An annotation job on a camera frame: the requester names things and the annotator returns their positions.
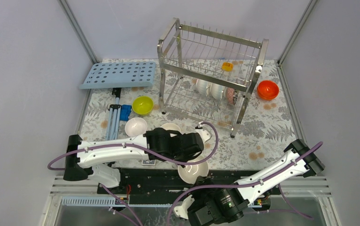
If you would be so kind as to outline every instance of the red bowl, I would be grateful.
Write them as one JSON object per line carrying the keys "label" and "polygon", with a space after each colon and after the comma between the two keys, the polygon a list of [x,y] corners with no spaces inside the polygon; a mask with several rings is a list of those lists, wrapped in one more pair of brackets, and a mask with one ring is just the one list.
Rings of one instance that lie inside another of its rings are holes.
{"label": "red bowl", "polygon": [[258,95],[264,100],[273,100],[279,92],[276,83],[270,80],[261,81],[258,85]]}

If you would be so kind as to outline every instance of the dish rack shelf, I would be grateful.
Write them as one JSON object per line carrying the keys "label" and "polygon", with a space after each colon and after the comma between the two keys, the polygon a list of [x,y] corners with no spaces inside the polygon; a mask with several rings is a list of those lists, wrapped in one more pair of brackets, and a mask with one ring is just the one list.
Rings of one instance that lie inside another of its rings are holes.
{"label": "dish rack shelf", "polygon": [[[230,136],[234,137],[262,72],[268,43],[267,39],[251,41],[217,29],[181,24],[174,18],[157,46],[162,113],[170,110],[195,120],[208,120],[231,130]],[[222,70],[225,62],[233,64],[232,71]],[[166,102],[165,70],[177,73],[177,81]],[[199,94],[194,87],[196,79],[237,90],[235,105],[226,98],[215,100]]]}

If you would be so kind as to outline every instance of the stainless steel dish rack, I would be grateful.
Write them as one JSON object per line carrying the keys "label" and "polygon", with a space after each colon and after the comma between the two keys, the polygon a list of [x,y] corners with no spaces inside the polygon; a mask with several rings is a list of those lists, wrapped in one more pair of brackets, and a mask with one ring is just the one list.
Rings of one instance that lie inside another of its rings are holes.
{"label": "stainless steel dish rack", "polygon": [[[217,29],[180,24],[174,18],[158,42],[162,113],[169,110],[195,120],[208,120],[231,130],[230,136],[234,137],[262,72],[268,43],[267,39],[251,41]],[[231,72],[222,70],[225,62],[233,64]],[[165,70],[177,74],[170,92],[165,92]],[[219,101],[201,95],[193,87],[196,79],[238,90],[237,101],[233,104],[226,97]]]}

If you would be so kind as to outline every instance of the metal dish rack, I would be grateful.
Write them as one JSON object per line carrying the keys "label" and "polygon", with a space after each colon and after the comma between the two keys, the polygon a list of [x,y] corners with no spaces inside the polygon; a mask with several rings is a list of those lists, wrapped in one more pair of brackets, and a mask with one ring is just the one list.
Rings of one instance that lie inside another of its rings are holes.
{"label": "metal dish rack", "polygon": [[[262,72],[268,43],[267,39],[251,41],[217,32],[217,29],[180,24],[180,20],[174,18],[157,47],[162,113],[170,110],[194,120],[208,120],[231,130],[230,136],[235,137]],[[231,72],[221,69],[225,62],[234,65]],[[166,102],[165,70],[177,73],[177,81]],[[218,101],[199,94],[194,88],[196,79],[238,90],[236,104],[228,103],[226,97]]]}

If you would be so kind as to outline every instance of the table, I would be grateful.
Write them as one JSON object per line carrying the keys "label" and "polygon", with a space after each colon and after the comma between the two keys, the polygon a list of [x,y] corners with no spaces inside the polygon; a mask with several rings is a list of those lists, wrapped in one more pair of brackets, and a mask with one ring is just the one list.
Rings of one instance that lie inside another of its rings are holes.
{"label": "table", "polygon": [[[152,87],[123,88],[120,104],[131,105],[139,96],[149,96],[154,101],[154,109],[148,116],[143,117],[148,123],[148,129],[154,129],[172,122],[180,126],[183,133],[194,131],[197,121],[167,112],[165,115],[159,110],[159,62],[157,59],[105,59],[103,63],[155,61],[155,77]],[[176,82],[176,76],[168,72],[166,86]],[[272,101],[265,101],[257,96],[256,90],[247,107],[243,122],[235,138],[230,138],[230,132],[218,128],[220,145],[216,153],[208,160],[209,168],[213,170],[261,170],[283,155],[283,150],[296,139],[290,110],[286,103],[283,87],[274,60],[265,60],[259,81],[271,80],[280,89],[280,93]],[[165,98],[170,89],[165,89]],[[79,135],[83,140],[105,140],[109,105],[115,103],[112,89],[94,89],[87,108]],[[138,117],[134,112],[130,118]],[[125,122],[119,125],[118,138],[126,138]],[[214,146],[214,137],[205,143],[203,156],[207,156]],[[117,161],[115,167],[122,168],[151,168],[173,169],[170,162],[157,161],[155,166],[141,165],[141,160]]]}

